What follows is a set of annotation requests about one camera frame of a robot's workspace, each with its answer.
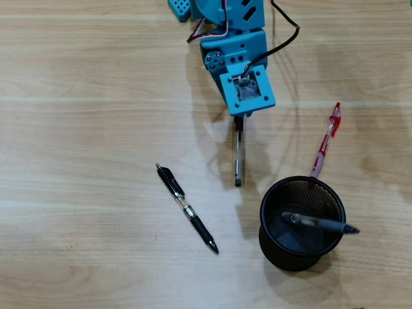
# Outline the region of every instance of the rubber grip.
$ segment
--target rubber grip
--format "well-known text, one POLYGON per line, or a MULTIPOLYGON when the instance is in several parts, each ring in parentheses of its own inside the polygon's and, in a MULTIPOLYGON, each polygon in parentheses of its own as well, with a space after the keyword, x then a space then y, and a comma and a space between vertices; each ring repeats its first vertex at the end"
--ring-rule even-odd
POLYGON ((199 235, 201 236, 201 238, 206 244, 208 244, 210 241, 213 240, 212 235, 203 225, 203 222, 201 222, 199 217, 196 216, 192 218, 191 223, 193 224, 193 227, 198 231, 199 235))

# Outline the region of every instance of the pen cup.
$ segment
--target pen cup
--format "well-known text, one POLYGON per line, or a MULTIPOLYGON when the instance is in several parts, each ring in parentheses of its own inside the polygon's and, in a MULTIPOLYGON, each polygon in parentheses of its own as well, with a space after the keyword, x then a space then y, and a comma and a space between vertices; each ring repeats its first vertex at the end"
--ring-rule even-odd
POLYGON ((260 209, 260 247, 266 258, 283 270, 305 270, 315 265, 340 242, 342 234, 291 225, 283 212, 346 222, 336 193, 318 179, 293 176, 275 183, 260 209))

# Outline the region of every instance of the pen clip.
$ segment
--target pen clip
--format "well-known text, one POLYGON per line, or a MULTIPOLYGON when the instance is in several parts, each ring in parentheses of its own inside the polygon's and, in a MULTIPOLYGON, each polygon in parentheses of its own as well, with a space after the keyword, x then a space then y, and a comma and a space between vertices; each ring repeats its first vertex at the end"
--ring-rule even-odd
POLYGON ((332 137, 335 137, 336 130, 339 127, 339 124, 341 124, 341 103, 336 103, 333 114, 329 117, 329 120, 333 121, 331 134, 332 137))
POLYGON ((172 172, 170 169, 167 167, 162 167, 163 172, 166 174, 167 180, 169 182, 169 185, 173 187, 173 189, 178 193, 181 194, 182 196, 185 195, 183 189, 179 186, 179 183, 176 181, 174 178, 172 172))

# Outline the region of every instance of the red pen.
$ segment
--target red pen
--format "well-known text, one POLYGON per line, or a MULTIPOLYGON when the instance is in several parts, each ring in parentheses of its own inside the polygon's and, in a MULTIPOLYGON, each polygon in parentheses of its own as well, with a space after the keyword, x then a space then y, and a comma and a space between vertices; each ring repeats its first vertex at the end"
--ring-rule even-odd
POLYGON ((341 103, 336 103, 335 108, 333 109, 332 115, 329 117, 329 124, 326 134, 324 136, 321 148, 317 152, 314 166, 312 167, 312 172, 310 173, 310 177, 318 178, 319 174, 321 173, 324 157, 326 156, 326 152, 328 150, 329 143, 331 139, 335 136, 336 130, 341 123, 341 103))

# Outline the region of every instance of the blue plastic part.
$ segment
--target blue plastic part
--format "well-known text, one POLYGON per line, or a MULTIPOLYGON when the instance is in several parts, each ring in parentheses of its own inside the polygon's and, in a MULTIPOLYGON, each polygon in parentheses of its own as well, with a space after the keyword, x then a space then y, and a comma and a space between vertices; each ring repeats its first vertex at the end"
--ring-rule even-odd
POLYGON ((259 75, 256 75, 256 82, 260 97, 241 102, 234 83, 228 82, 241 75, 248 62, 267 51, 266 35, 262 29, 244 34, 231 32, 226 39, 203 41, 201 49, 205 66, 211 73, 232 116, 249 117, 253 111, 275 105, 275 98, 265 71, 267 58, 251 69, 259 72, 259 75))
POLYGON ((253 111, 264 108, 271 108, 276 104, 275 96, 272 92, 272 88, 270 87, 265 67, 262 65, 254 66, 250 70, 250 72, 253 72, 256 76, 260 96, 244 101, 240 101, 237 96, 232 73, 229 72, 220 75, 220 81, 223 87, 223 92, 225 94, 226 104, 231 116, 244 114, 248 116, 251 115, 253 111))
POLYGON ((167 3, 181 23, 190 17, 191 4, 189 0, 167 0, 167 3))
MULTIPOLYGON (((225 12, 220 0, 193 0, 197 9, 214 24, 224 25, 225 12)), ((230 28, 249 31, 265 26, 263 0, 227 0, 230 28)))
POLYGON ((203 15, 199 11, 198 6, 196 5, 196 1, 190 0, 190 3, 191 3, 192 20, 197 21, 198 19, 201 19, 203 15))

